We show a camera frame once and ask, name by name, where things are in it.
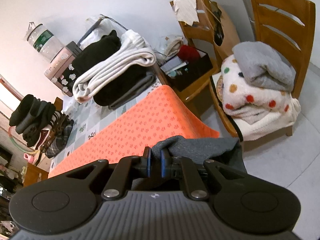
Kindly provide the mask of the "white torn paper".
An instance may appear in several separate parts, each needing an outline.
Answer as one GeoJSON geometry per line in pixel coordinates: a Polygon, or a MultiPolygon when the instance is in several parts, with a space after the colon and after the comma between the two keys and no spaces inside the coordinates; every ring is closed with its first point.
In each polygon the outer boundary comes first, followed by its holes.
{"type": "Polygon", "coordinates": [[[173,11],[176,19],[189,26],[199,23],[196,0],[173,0],[173,11]]]}

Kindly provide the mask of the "black garment on top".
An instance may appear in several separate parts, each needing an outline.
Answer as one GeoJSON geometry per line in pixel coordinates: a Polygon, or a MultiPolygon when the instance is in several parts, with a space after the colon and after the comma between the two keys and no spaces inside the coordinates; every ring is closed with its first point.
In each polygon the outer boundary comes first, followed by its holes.
{"type": "Polygon", "coordinates": [[[116,30],[104,35],[99,41],[87,46],[72,62],[72,67],[84,74],[96,64],[108,59],[121,47],[120,38],[116,30]]]}

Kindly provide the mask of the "white polka dot blanket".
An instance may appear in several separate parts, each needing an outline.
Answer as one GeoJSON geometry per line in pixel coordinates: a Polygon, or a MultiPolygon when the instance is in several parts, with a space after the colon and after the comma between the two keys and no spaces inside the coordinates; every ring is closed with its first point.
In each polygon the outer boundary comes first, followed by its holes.
{"type": "Polygon", "coordinates": [[[221,66],[222,107],[232,117],[244,141],[257,140],[293,126],[301,111],[290,93],[249,85],[234,55],[221,66]]]}

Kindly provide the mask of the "left stack dark clothes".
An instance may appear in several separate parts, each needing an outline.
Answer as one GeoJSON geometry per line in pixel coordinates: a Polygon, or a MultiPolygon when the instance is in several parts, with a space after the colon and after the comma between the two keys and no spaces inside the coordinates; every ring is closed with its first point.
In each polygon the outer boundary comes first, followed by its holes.
{"type": "Polygon", "coordinates": [[[33,147],[39,140],[41,131],[50,124],[55,111],[53,103],[28,94],[13,111],[9,126],[15,127],[16,133],[22,134],[28,147],[33,147]]]}

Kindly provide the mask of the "black storage box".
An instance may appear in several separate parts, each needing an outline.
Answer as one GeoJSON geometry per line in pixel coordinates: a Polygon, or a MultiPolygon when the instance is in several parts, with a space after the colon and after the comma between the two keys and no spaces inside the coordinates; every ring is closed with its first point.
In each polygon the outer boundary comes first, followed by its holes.
{"type": "Polygon", "coordinates": [[[179,92],[213,68],[209,55],[201,50],[198,52],[201,58],[196,62],[182,61],[176,54],[160,67],[168,82],[179,92]]]}

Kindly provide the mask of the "white plastic bag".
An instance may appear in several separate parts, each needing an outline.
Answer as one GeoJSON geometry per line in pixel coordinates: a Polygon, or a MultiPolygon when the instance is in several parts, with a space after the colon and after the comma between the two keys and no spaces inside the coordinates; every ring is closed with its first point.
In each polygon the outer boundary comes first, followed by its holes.
{"type": "Polygon", "coordinates": [[[85,20],[86,32],[77,42],[77,46],[84,50],[94,42],[98,42],[104,35],[109,35],[115,30],[118,37],[121,37],[128,29],[111,17],[100,14],[91,16],[85,20]]]}

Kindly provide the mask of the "black folded garment under towel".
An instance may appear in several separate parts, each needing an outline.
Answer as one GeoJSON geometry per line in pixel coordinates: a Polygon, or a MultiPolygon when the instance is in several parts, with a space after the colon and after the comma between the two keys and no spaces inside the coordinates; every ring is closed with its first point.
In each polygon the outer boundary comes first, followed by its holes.
{"type": "Polygon", "coordinates": [[[139,80],[146,77],[147,70],[147,67],[137,64],[130,66],[123,74],[99,90],[93,96],[93,100],[99,106],[111,105],[128,92],[139,80]]]}

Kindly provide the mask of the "orange patterned mat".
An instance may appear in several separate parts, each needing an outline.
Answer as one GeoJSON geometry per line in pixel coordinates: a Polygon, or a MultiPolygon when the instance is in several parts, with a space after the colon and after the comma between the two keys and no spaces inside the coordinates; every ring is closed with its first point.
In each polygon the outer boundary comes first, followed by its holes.
{"type": "Polygon", "coordinates": [[[102,131],[88,139],[49,172],[57,176],[98,159],[117,163],[142,155],[146,146],[181,135],[187,139],[218,138],[219,132],[198,119],[176,93],[162,85],[131,107],[102,131]]]}

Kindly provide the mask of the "red item in box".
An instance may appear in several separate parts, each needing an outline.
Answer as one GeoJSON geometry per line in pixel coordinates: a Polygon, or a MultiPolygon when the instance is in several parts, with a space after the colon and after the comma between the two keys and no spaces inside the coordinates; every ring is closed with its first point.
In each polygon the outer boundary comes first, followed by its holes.
{"type": "Polygon", "coordinates": [[[182,45],[180,47],[180,50],[179,50],[177,56],[182,61],[186,61],[189,63],[196,62],[201,58],[198,50],[191,47],[191,46],[188,46],[188,45],[182,45]]]}

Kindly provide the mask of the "brown paper bag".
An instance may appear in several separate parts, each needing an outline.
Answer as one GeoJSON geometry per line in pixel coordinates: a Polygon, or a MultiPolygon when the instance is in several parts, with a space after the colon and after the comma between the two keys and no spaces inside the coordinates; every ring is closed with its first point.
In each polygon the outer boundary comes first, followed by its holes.
{"type": "Polygon", "coordinates": [[[239,35],[231,18],[223,7],[211,0],[200,0],[213,31],[213,45],[222,62],[233,54],[233,47],[240,43],[239,35]]]}

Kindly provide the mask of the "wooden chair with blanket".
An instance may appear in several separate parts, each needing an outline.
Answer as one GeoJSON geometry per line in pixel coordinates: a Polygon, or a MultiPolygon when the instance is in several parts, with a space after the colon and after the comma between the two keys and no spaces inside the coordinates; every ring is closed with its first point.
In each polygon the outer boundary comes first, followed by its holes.
{"type": "MultiPolygon", "coordinates": [[[[271,46],[286,64],[294,68],[296,76],[290,94],[298,100],[313,47],[316,6],[308,0],[251,0],[251,5],[255,26],[254,42],[263,42],[271,46]]],[[[221,67],[217,74],[210,77],[209,87],[214,106],[225,129],[231,136],[246,142],[232,117],[227,115],[222,107],[221,67]]],[[[293,126],[282,129],[287,135],[293,133],[293,126]]]]}

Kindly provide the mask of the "plaid folded garment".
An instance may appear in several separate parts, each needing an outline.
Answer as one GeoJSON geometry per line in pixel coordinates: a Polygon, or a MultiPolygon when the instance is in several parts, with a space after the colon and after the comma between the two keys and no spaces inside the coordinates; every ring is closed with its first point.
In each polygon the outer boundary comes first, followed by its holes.
{"type": "Polygon", "coordinates": [[[69,136],[73,129],[74,120],[67,120],[63,123],[63,130],[55,137],[52,144],[46,150],[45,155],[48,159],[57,156],[67,145],[69,136]]]}

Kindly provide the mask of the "wooden chair at left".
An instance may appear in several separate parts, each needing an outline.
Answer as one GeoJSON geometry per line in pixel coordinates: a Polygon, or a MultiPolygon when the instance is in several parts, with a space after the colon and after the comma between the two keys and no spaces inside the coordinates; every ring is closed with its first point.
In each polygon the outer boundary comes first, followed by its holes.
{"type": "Polygon", "coordinates": [[[25,179],[23,182],[23,187],[28,187],[30,185],[33,185],[35,183],[48,179],[48,174],[49,173],[47,171],[41,168],[38,168],[33,164],[28,163],[27,171],[25,173],[25,179]]]}

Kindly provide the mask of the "large water bottle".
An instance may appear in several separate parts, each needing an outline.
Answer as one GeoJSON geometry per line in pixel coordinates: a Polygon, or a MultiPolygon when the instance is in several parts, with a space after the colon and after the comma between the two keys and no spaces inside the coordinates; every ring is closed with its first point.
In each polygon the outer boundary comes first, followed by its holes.
{"type": "Polygon", "coordinates": [[[48,62],[52,62],[65,46],[42,23],[36,25],[34,22],[29,22],[24,40],[26,40],[48,62]]]}

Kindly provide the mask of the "dark grey garment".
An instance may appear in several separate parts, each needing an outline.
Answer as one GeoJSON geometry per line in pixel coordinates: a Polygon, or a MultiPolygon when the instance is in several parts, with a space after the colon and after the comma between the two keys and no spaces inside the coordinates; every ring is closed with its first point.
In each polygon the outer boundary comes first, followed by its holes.
{"type": "Polygon", "coordinates": [[[164,179],[160,175],[161,150],[168,150],[173,157],[189,158],[196,164],[203,164],[206,159],[213,159],[238,171],[247,172],[242,158],[242,147],[238,139],[185,139],[181,135],[177,135],[152,146],[152,156],[156,160],[156,173],[152,178],[135,179],[132,182],[132,190],[180,191],[181,183],[177,179],[164,179]]]}

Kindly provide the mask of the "checkered floral tablecloth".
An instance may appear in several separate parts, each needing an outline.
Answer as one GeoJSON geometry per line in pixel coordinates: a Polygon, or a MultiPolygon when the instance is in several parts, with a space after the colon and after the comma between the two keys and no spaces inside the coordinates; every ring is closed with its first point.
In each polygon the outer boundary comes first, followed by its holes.
{"type": "Polygon", "coordinates": [[[74,120],[74,125],[68,138],[68,142],[65,148],[52,159],[50,163],[50,172],[52,172],[53,169],[74,150],[95,137],[101,130],[127,112],[131,107],[136,105],[159,86],[161,86],[161,82],[156,80],[149,88],[144,90],[142,94],[115,110],[99,106],[93,100],[79,105],[77,111],[71,116],[71,119],[74,120]]]}

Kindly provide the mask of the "light grey folded fleece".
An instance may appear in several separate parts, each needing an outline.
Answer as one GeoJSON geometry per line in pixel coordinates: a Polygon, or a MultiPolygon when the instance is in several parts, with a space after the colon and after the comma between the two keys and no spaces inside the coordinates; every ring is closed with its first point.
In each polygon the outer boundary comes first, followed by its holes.
{"type": "Polygon", "coordinates": [[[259,88],[292,92],[296,71],[278,52],[263,42],[241,42],[233,47],[246,82],[259,88]]]}

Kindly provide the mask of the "grey folded garment bottom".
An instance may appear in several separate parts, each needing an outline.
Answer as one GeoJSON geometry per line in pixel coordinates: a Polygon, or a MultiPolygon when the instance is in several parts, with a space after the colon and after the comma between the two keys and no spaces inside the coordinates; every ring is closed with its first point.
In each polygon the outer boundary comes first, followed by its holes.
{"type": "Polygon", "coordinates": [[[146,77],[139,80],[132,88],[130,88],[123,96],[117,99],[115,102],[111,103],[108,106],[108,109],[115,110],[118,107],[126,104],[132,99],[139,96],[144,90],[150,87],[156,80],[155,74],[151,72],[147,72],[146,77]]]}

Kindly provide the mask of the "pink sticker appliance box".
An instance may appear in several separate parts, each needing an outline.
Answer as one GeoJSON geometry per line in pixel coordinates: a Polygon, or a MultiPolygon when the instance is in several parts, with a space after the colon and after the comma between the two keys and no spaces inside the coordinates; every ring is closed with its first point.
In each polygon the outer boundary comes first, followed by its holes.
{"type": "Polygon", "coordinates": [[[50,67],[44,72],[44,75],[69,97],[73,96],[73,85],[81,75],[72,65],[80,53],[80,47],[74,41],[70,42],[59,51],[50,63],[50,67]]]}

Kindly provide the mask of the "left stack patterned clothes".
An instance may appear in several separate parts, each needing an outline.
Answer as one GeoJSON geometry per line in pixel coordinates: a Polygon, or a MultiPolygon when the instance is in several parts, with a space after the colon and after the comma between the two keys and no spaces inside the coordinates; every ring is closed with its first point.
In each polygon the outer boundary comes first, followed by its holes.
{"type": "Polygon", "coordinates": [[[68,115],[55,111],[49,124],[40,131],[40,137],[35,145],[35,150],[46,153],[58,135],[61,135],[66,125],[70,123],[68,115]]]}

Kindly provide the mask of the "wooden chair with box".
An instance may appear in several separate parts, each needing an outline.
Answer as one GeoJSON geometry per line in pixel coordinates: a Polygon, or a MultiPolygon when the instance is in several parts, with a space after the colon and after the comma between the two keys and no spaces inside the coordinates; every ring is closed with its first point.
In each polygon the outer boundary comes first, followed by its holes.
{"type": "Polygon", "coordinates": [[[212,69],[195,80],[186,89],[177,93],[179,98],[188,107],[194,105],[194,98],[209,85],[210,77],[217,74],[221,67],[221,57],[219,56],[216,46],[214,45],[214,17],[209,15],[209,11],[211,10],[210,0],[195,1],[196,10],[200,11],[198,13],[198,21],[194,22],[192,25],[188,25],[187,23],[180,21],[180,27],[190,46],[195,47],[194,40],[209,42],[214,49],[216,58],[210,58],[212,69]]]}

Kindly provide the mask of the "white folded towel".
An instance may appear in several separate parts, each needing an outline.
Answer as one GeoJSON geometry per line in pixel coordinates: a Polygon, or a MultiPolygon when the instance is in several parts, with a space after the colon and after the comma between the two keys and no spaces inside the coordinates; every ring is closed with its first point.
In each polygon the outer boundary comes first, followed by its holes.
{"type": "Polygon", "coordinates": [[[88,101],[130,66],[138,64],[151,67],[156,63],[156,55],[139,33],[129,29],[123,33],[120,41],[121,47],[117,52],[76,79],[73,97],[78,103],[88,101]]]}

